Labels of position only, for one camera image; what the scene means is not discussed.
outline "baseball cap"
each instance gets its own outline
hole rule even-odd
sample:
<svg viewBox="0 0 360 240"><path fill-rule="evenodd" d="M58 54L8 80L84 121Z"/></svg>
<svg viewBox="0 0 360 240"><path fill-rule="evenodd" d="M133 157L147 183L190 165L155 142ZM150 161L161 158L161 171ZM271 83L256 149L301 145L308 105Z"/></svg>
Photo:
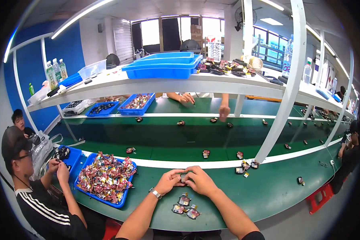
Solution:
<svg viewBox="0 0 360 240"><path fill-rule="evenodd" d="M353 120L351 123L350 123L350 127L349 127L349 132L353 133L353 132L358 132L357 131L357 120Z"/></svg>
<svg viewBox="0 0 360 240"><path fill-rule="evenodd" d="M1 155L7 165L11 165L21 150L30 151L32 142L24 137L23 132L16 126L7 127L1 140Z"/></svg>

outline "smartwatch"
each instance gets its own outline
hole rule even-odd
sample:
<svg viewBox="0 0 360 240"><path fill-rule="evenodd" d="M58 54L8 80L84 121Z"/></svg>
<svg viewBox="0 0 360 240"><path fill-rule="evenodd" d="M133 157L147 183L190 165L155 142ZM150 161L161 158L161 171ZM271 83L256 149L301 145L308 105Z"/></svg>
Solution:
<svg viewBox="0 0 360 240"><path fill-rule="evenodd" d="M159 200L162 198L162 195L159 194L153 187L149 190L149 192L153 193Z"/></svg>

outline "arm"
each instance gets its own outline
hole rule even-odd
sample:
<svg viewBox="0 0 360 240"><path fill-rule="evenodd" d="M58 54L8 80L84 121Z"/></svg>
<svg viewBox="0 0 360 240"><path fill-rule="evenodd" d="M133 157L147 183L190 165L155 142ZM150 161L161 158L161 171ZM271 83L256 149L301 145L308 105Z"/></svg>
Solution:
<svg viewBox="0 0 360 240"><path fill-rule="evenodd" d="M65 163L63 162L59 163L57 174L58 174L59 184L65 196L65 200L67 201L68 211L72 215L78 216L81 219L82 223L84 224L85 228L87 228L87 223L84 219L84 216L81 213L81 210L77 205L75 198L72 195L71 188L69 187L68 184L69 170L67 169Z"/></svg>
<svg viewBox="0 0 360 240"><path fill-rule="evenodd" d="M244 211L232 202L223 191L218 189L213 180L199 166L188 167L185 171L192 171L187 173L185 183L197 193L206 195L212 200L220 211L228 229L239 240L251 232L259 232L259 229Z"/></svg>
<svg viewBox="0 0 360 240"><path fill-rule="evenodd" d="M163 196L174 186L184 186L185 184L179 183L180 176L177 174L181 172L184 172L184 170L174 169L164 173L156 185L155 190ZM126 238L129 240L141 239L149 228L157 202L158 198L154 194L149 193L131 215L129 215L123 225L121 225L116 238Z"/></svg>

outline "stool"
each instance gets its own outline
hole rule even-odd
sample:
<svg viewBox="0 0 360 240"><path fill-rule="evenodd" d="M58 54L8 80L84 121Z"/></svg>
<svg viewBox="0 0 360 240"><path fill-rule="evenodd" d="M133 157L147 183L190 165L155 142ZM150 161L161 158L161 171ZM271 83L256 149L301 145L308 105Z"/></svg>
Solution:
<svg viewBox="0 0 360 240"><path fill-rule="evenodd" d="M106 233L104 234L103 240L110 240L111 237L114 237L119 232L120 228L120 223L111 218L107 218Z"/></svg>
<svg viewBox="0 0 360 240"><path fill-rule="evenodd" d="M316 204L315 196L318 193L321 193L322 200L319 202L319 204ZM317 212L326 202L328 202L329 199L333 196L332 187L329 183L321 186L319 189L317 189L314 193L309 195L306 200L311 204L312 210L309 211L309 214L314 214Z"/></svg>

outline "person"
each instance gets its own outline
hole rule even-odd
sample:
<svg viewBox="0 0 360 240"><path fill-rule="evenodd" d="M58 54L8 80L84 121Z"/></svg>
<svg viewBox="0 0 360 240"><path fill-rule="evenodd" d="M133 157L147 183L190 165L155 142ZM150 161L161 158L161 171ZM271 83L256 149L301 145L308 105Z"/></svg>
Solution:
<svg viewBox="0 0 360 240"><path fill-rule="evenodd" d="M170 98L178 101L179 103L195 103L195 98L213 98L213 93L163 93L163 98ZM228 93L221 94L221 104L219 108L220 120L225 122L231 111L228 106Z"/></svg>
<svg viewBox="0 0 360 240"><path fill-rule="evenodd" d="M49 160L48 171L39 180L30 181L33 175L32 143L17 126L8 127L1 142L1 154L13 179L16 200L25 219L43 238L48 239L102 239L103 225L96 225L96 234L90 234L82 210L73 198L68 184L69 170L65 163ZM59 204L49 193L52 176L57 178L66 199L67 207Z"/></svg>
<svg viewBox="0 0 360 240"><path fill-rule="evenodd" d="M23 111L21 109L14 110L12 114L12 122L13 125L18 127L24 134L25 137L29 137L32 134L35 134L35 132L30 127L25 127L25 122L23 118Z"/></svg>
<svg viewBox="0 0 360 240"><path fill-rule="evenodd" d="M188 172L185 177L185 184L180 182L179 173L182 172ZM221 213L228 229L238 240L264 240L264 236L244 211L232 202L199 166L188 167L185 170L174 169L164 173L157 185L150 190L145 199L125 220L115 239L141 239L148 230L159 199L165 197L174 186L184 185L190 186L195 192L211 199Z"/></svg>
<svg viewBox="0 0 360 240"><path fill-rule="evenodd" d="M329 182L334 194L337 194L340 191L344 179L353 172L360 161L357 120L351 122L349 132L351 133L349 145L347 146L345 142L342 142L338 153L338 156L342 158L341 167Z"/></svg>

